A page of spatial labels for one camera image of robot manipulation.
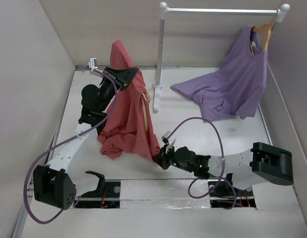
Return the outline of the light wooden hanger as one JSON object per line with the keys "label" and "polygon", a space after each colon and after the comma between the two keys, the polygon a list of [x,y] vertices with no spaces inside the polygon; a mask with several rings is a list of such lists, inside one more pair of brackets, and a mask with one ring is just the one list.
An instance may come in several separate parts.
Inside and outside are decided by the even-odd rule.
{"label": "light wooden hanger", "polygon": [[151,98],[148,89],[146,86],[143,86],[144,92],[142,93],[142,108],[143,108],[143,115],[144,115],[144,125],[145,131],[148,131],[148,116],[146,111],[146,106],[150,104]]}

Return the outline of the red t shirt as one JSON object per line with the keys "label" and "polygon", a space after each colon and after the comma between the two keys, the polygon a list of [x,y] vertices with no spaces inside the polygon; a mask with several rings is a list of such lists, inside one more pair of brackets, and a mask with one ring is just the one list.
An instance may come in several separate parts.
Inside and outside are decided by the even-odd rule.
{"label": "red t shirt", "polygon": [[100,153],[116,159],[123,152],[136,154],[148,160],[159,154],[160,146],[153,131],[149,104],[146,106],[148,131],[145,131],[142,108],[142,93],[145,85],[139,70],[129,86],[118,92],[117,104],[110,104],[107,112],[113,112],[98,141],[102,144]]}

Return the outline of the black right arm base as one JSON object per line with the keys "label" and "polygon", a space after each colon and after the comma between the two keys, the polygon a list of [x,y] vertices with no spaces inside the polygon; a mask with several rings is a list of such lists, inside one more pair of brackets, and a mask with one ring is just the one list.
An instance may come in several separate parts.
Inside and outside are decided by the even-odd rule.
{"label": "black right arm base", "polygon": [[[256,203],[252,188],[240,190],[235,188],[237,208],[255,208]],[[234,193],[230,186],[222,179],[217,188],[210,194],[211,208],[228,209],[233,205]]]}

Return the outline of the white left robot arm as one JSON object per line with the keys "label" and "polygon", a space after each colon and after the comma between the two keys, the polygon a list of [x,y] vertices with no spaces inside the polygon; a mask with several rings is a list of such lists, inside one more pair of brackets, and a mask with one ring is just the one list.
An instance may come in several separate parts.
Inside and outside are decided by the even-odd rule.
{"label": "white left robot arm", "polygon": [[105,192],[103,174],[86,171],[75,176],[75,167],[88,145],[105,127],[111,115],[105,109],[111,102],[118,102],[116,94],[131,84],[138,68],[118,70],[106,67],[103,71],[93,69],[92,73],[103,79],[99,86],[89,84],[82,89],[81,116],[71,141],[64,143],[57,155],[44,166],[38,165],[33,171],[35,200],[62,210],[67,210],[77,197],[86,193],[98,197]]}

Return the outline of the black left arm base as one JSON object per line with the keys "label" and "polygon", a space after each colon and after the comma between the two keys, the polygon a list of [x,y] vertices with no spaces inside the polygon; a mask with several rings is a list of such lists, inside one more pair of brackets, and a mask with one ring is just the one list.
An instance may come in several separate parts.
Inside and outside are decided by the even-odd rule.
{"label": "black left arm base", "polygon": [[97,187],[79,195],[73,202],[74,208],[120,208],[121,180],[107,180],[103,174],[86,171],[92,178],[97,178]]}

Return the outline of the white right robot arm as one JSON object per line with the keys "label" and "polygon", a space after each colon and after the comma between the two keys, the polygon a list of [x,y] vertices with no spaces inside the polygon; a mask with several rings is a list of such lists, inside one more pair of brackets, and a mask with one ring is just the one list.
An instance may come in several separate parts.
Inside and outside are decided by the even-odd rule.
{"label": "white right robot arm", "polygon": [[229,195],[264,182],[281,186],[294,184],[292,153],[262,142],[254,143],[249,150],[224,158],[197,155],[187,147],[175,149],[172,145],[165,145],[153,157],[153,161],[164,170],[174,166],[201,179],[231,174],[232,178],[223,184]]}

